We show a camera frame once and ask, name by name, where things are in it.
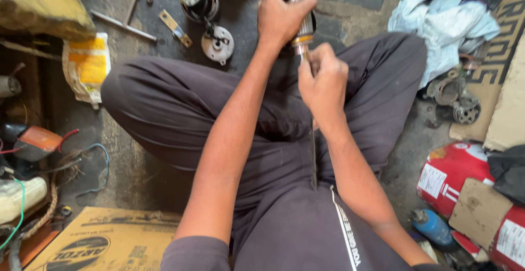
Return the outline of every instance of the hand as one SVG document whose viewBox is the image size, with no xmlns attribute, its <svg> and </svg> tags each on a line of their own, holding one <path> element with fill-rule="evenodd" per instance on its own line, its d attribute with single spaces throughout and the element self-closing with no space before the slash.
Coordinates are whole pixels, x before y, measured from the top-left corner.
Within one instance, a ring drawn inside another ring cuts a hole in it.
<svg viewBox="0 0 525 271">
<path fill-rule="evenodd" d="M 283 0 L 261 0 L 257 12 L 259 42 L 281 50 L 299 31 L 302 20 L 317 5 L 317 0 L 288 4 Z"/>
<path fill-rule="evenodd" d="M 310 61 L 303 60 L 299 66 L 299 92 L 321 132 L 326 124 L 345 119 L 347 81 L 348 64 L 337 59 L 327 43 L 311 51 Z"/>
</svg>

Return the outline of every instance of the brown cardboard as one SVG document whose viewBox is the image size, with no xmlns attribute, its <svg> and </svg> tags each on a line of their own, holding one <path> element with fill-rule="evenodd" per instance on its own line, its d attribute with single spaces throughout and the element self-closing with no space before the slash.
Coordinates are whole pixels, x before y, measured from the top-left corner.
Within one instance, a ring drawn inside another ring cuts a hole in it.
<svg viewBox="0 0 525 271">
<path fill-rule="evenodd" d="M 157 271 L 180 215 L 86 207 L 25 271 Z"/>
<path fill-rule="evenodd" d="M 502 0 L 495 18 L 501 33 L 491 40 L 484 62 L 467 79 L 468 90 L 479 98 L 482 113 L 472 125 L 453 123 L 449 133 L 453 139 L 485 140 L 501 86 L 525 27 L 525 0 Z"/>
<path fill-rule="evenodd" d="M 525 39 L 521 39 L 501 88 L 483 148 L 505 151 L 525 144 Z"/>
<path fill-rule="evenodd" d="M 489 250 L 503 217 L 511 207 L 512 202 L 492 186 L 467 178 L 448 223 Z"/>
</svg>

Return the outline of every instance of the arzol cardboard box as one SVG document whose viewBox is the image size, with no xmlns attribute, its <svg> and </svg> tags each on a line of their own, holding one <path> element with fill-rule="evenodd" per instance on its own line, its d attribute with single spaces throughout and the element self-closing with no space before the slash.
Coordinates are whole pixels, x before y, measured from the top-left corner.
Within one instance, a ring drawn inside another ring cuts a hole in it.
<svg viewBox="0 0 525 271">
<path fill-rule="evenodd" d="M 482 113 L 472 125 L 453 123 L 449 133 L 452 139 L 485 140 L 501 87 L 525 28 L 525 0 L 502 0 L 495 18 L 501 33 L 490 41 L 484 62 L 467 79 L 468 90 L 478 97 Z"/>
<path fill-rule="evenodd" d="M 25 271 L 157 271 L 180 215 L 86 207 Z"/>
</svg>

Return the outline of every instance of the blue bottle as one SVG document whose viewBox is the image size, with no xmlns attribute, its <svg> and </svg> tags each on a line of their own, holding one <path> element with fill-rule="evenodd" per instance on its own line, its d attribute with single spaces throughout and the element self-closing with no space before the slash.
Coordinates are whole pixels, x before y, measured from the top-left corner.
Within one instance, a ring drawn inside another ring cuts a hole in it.
<svg viewBox="0 0 525 271">
<path fill-rule="evenodd" d="M 448 248 L 456 245 L 450 227 L 431 210 L 413 210 L 412 224 L 433 243 Z"/>
</svg>

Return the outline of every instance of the left hand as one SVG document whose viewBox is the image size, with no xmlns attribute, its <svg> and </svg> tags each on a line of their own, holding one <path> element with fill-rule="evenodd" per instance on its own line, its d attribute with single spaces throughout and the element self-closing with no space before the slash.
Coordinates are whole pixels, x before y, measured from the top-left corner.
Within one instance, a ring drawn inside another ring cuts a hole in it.
<svg viewBox="0 0 525 271">
<path fill-rule="evenodd" d="M 286 3 L 283 0 L 261 0 L 257 12 L 259 42 L 279 50 L 298 32 L 302 20 L 317 5 L 317 0 Z"/>
</svg>

